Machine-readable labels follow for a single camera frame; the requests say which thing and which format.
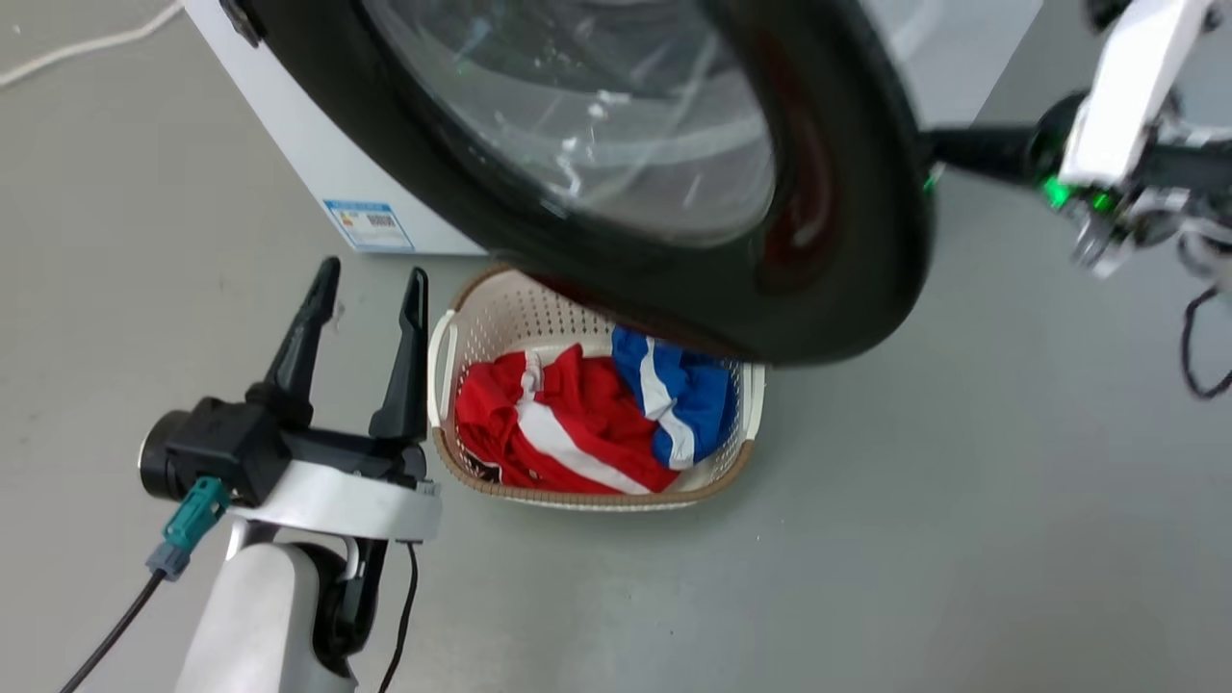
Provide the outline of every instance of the gray floor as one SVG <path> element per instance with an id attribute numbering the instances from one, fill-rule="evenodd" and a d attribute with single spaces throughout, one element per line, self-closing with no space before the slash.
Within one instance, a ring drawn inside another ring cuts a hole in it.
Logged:
<path id="1" fill-rule="evenodd" d="M 7 4 L 0 64 L 156 2 L 101 5 Z M 1098 43 L 1076 6 L 1048 2 L 989 117 L 1088 79 Z M 1195 81 L 1221 84 L 1220 51 Z M 1190 101 L 1232 122 L 1214 96 Z M 1096 284 L 1039 203 L 958 176 L 940 199 L 918 311 L 861 359 L 775 372 L 755 461 L 726 496 L 583 517 L 446 480 L 395 688 L 1227 691 L 1228 403 L 1190 401 L 1175 364 L 1200 287 L 1167 252 Z M 182 20 L 0 94 L 0 671 L 6 691 L 52 691 L 144 581 L 171 512 L 133 469 L 153 419 L 239 396 L 339 253 L 346 311 L 314 396 L 319 422 L 362 429 L 409 263 L 346 252 Z M 436 312 L 482 266 L 423 264 Z M 1214 375 L 1226 335 L 1207 335 Z M 171 687 L 223 543 L 89 691 Z M 394 560 L 356 661 L 366 691 L 405 577 Z"/>

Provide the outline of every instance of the brown basket rim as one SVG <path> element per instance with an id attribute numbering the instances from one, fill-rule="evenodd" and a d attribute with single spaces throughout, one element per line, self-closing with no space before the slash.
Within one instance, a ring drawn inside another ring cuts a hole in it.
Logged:
<path id="1" fill-rule="evenodd" d="M 466 303 L 471 293 L 479 287 L 484 281 L 504 273 L 516 273 L 514 268 L 504 263 L 496 263 L 495 265 L 488 268 L 487 270 L 476 275 L 471 281 L 468 281 L 461 290 L 458 290 L 457 296 L 450 305 L 450 308 L 455 312 L 461 311 L 462 306 Z M 554 506 L 598 506 L 606 508 L 655 508 L 659 506 L 674 506 L 681 503 L 697 503 L 705 501 L 728 486 L 736 480 L 737 476 L 744 471 L 744 467 L 749 464 L 749 457 L 753 456 L 753 440 L 744 440 L 740 443 L 740 451 L 737 453 L 736 460 L 732 465 L 727 467 L 727 471 L 722 476 L 711 481 L 706 486 L 694 490 L 694 491 L 676 491 L 670 493 L 648 493 L 644 496 L 599 496 L 593 493 L 561 493 L 557 491 L 540 491 L 536 488 L 520 488 L 516 486 L 501 486 L 499 483 L 492 483 L 490 481 L 483 481 L 476 478 L 469 471 L 462 465 L 460 460 L 453 457 L 450 453 L 448 444 L 445 441 L 445 430 L 440 427 L 432 428 L 432 441 L 436 444 L 436 451 L 440 454 L 441 461 L 445 462 L 445 467 L 450 470 L 458 481 L 464 486 L 478 491 L 485 496 L 492 496 L 495 498 L 506 498 L 510 501 L 524 501 L 530 503 L 545 503 Z"/>

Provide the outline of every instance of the teal connector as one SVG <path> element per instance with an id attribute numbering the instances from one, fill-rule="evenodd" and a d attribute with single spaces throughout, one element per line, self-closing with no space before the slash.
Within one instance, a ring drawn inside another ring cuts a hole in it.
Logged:
<path id="1" fill-rule="evenodd" d="M 230 493 L 222 481 L 212 476 L 198 478 L 180 503 L 180 509 L 163 528 L 163 539 L 176 549 L 191 554 L 201 539 L 218 524 L 228 506 L 230 506 Z"/>
<path id="2" fill-rule="evenodd" d="M 147 559 L 145 567 L 154 573 L 161 571 L 168 582 L 179 580 L 192 560 L 192 550 L 218 524 L 228 506 L 230 493 L 222 481 L 212 476 L 198 478 L 163 528 L 163 543 Z"/>

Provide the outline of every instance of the black cable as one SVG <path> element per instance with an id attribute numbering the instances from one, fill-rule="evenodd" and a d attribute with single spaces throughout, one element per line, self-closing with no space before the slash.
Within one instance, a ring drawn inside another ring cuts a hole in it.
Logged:
<path id="1" fill-rule="evenodd" d="M 145 607 L 145 602 L 150 601 L 150 597 L 154 596 L 154 591 L 158 589 L 158 586 L 163 582 L 164 577 L 166 577 L 166 572 L 161 570 L 156 570 L 153 575 L 150 575 L 149 582 L 145 583 L 140 594 L 138 594 L 137 599 L 133 601 L 133 605 L 128 607 L 124 615 L 120 617 L 120 623 L 116 624 L 116 628 L 111 629 L 111 633 L 102 639 L 102 644 L 100 644 L 94 654 L 90 655 L 90 658 L 81 665 L 81 668 L 79 668 L 78 672 L 73 675 L 73 678 L 64 684 L 64 688 L 60 688 L 60 693 L 73 693 L 78 689 L 78 686 L 81 686 L 85 677 L 90 676 L 94 667 L 99 666 L 102 657 L 107 656 L 107 651 L 111 650 L 111 646 L 120 640 L 120 636 L 123 635 L 126 630 L 128 630 L 128 626 L 133 623 L 133 619 L 137 618 L 137 614 L 142 613 L 142 608 Z"/>
<path id="2" fill-rule="evenodd" d="M 393 646 L 389 668 L 386 670 L 386 677 L 381 679 L 381 688 L 377 693 L 389 691 L 393 673 L 398 671 L 398 663 L 402 662 L 402 647 L 407 644 L 407 630 L 410 629 L 410 607 L 415 603 L 415 591 L 419 589 L 419 560 L 415 559 L 415 545 L 407 544 L 407 550 L 410 551 L 410 589 L 407 592 L 407 603 L 403 604 L 402 618 L 398 620 L 398 642 Z"/>
<path id="3" fill-rule="evenodd" d="M 1202 307 L 1211 298 L 1220 295 L 1217 286 L 1212 286 L 1202 292 L 1201 296 L 1194 298 L 1189 307 L 1185 308 L 1185 328 L 1180 332 L 1180 372 L 1185 376 L 1185 386 L 1189 391 L 1199 400 L 1214 400 L 1220 395 L 1223 395 L 1232 387 L 1232 372 L 1223 376 L 1215 387 L 1206 388 L 1198 382 L 1198 377 L 1194 375 L 1193 366 L 1193 345 L 1190 344 L 1194 338 L 1194 322 L 1198 316 L 1198 308 Z"/>

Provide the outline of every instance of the basket handle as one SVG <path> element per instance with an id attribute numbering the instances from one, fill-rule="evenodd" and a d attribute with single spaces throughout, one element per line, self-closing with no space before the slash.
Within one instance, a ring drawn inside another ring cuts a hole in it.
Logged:
<path id="1" fill-rule="evenodd" d="M 441 428 L 441 419 L 445 418 L 450 408 L 450 383 L 453 380 L 453 358 L 457 353 L 458 337 L 458 328 L 453 324 L 456 314 L 457 311 L 452 308 L 445 311 L 441 319 L 436 322 L 431 342 L 428 343 L 428 422 L 432 424 L 432 428 Z M 450 342 L 445 350 L 445 370 L 439 374 L 441 343 L 445 342 L 446 333 Z"/>

